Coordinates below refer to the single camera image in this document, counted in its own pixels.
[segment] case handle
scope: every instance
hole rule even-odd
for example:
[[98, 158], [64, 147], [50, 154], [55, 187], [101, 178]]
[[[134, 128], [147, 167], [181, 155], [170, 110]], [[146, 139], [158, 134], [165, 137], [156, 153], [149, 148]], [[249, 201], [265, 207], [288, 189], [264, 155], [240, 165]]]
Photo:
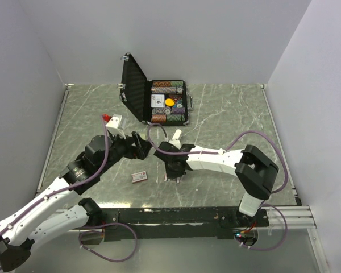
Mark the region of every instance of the case handle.
[[186, 95], [187, 95], [187, 97], [189, 97], [189, 100], [190, 100], [190, 102], [191, 102], [191, 106], [188, 105], [188, 110], [193, 111], [193, 110], [194, 110], [194, 107], [193, 107], [193, 98], [192, 98], [191, 94], [188, 93], [188, 92], [186, 93]]

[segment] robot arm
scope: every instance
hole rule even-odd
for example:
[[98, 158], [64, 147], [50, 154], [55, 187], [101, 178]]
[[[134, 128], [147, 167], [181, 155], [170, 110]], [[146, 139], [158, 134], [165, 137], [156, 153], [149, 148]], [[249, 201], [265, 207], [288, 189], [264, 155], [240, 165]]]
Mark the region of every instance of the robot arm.
[[[156, 151], [154, 155], [164, 161], [165, 171], [170, 179], [181, 177], [186, 170], [198, 169], [237, 176], [246, 190], [239, 211], [248, 217], [255, 216], [263, 201], [269, 199], [279, 170], [273, 161], [253, 145], [246, 145], [243, 150], [226, 152], [192, 144], [183, 144], [179, 149], [169, 142], [162, 142], [159, 149], [168, 152], [199, 152], [190, 155], [166, 155]], [[206, 151], [217, 152], [218, 155], [203, 154]]]
[[[98, 171], [105, 154], [105, 137], [107, 136], [104, 135], [95, 136], [86, 145], [85, 151], [80, 153], [75, 161], [70, 162], [60, 176], [55, 178], [54, 182], [40, 195], [13, 215], [0, 221], [0, 232], [8, 228], [8, 231], [0, 237], [0, 265], [4, 272], [23, 264], [29, 258], [33, 245], [35, 245], [34, 248], [38, 248], [46, 241], [60, 235], [61, 232], [83, 226], [91, 217], [86, 207], [79, 204], [71, 209], [73, 214], [60, 214], [46, 220], [57, 209], [62, 208], [69, 200], [82, 195], [98, 183], [101, 175], [121, 158], [145, 159], [151, 149], [150, 143], [136, 132], [132, 132], [132, 136], [126, 136], [123, 132], [125, 123], [126, 119], [121, 115], [114, 115], [106, 124], [110, 133], [109, 156], [105, 167], [97, 177], [82, 186], [48, 197], [50, 193], [84, 181]], [[42, 199], [44, 201], [32, 208]], [[13, 220], [23, 212], [27, 214], [12, 225]]]

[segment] green marble surface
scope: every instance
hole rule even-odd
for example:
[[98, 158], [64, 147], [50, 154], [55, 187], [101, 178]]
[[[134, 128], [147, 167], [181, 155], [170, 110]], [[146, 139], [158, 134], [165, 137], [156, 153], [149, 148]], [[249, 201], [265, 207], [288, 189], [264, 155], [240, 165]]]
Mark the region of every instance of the green marble surface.
[[[194, 99], [190, 123], [181, 127], [182, 143], [197, 144], [207, 148], [226, 148], [241, 132], [260, 130], [277, 143], [277, 137], [259, 85], [198, 84], [189, 85]], [[146, 132], [140, 123], [119, 100], [116, 85], [74, 85], [69, 91], [63, 115], [45, 173], [46, 188], [65, 166], [84, 150], [91, 138], [103, 134], [99, 115], [121, 114], [127, 121], [126, 134], [131, 131]], [[176, 127], [167, 127], [172, 135]], [[155, 143], [164, 140], [160, 129], [154, 128], [151, 136]], [[244, 136], [235, 149], [252, 144], [274, 160], [279, 168], [275, 188], [284, 179], [281, 164], [269, 143], [255, 134]], [[239, 205], [244, 194], [240, 181], [225, 173], [212, 171], [187, 172], [179, 184], [164, 181], [164, 164], [155, 156], [154, 149], [144, 160], [123, 159], [85, 192], [103, 207], [173, 207], [173, 206], [232, 206]], [[148, 180], [132, 184], [131, 174], [147, 171]], [[65, 208], [78, 202], [73, 200]], [[269, 200], [274, 205], [295, 205], [291, 183]]]

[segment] white wall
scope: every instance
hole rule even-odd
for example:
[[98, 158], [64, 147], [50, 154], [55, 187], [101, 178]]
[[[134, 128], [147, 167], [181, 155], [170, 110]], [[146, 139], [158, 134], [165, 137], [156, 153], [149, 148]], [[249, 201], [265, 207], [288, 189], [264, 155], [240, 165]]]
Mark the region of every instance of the white wall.
[[0, 0], [0, 220], [30, 201], [64, 86], [17, 0]]
[[310, 0], [19, 0], [64, 82], [267, 82]]
[[341, 272], [341, 0], [312, 0], [267, 96], [298, 194]]

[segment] case lid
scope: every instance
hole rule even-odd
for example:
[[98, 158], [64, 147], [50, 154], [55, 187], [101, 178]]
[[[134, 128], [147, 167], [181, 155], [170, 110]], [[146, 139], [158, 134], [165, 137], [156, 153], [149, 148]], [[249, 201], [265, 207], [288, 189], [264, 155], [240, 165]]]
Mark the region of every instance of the case lid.
[[147, 93], [148, 80], [140, 66], [130, 53], [126, 53], [123, 76], [119, 84], [120, 99], [129, 108], [132, 114], [141, 122], [149, 121], [149, 94]]

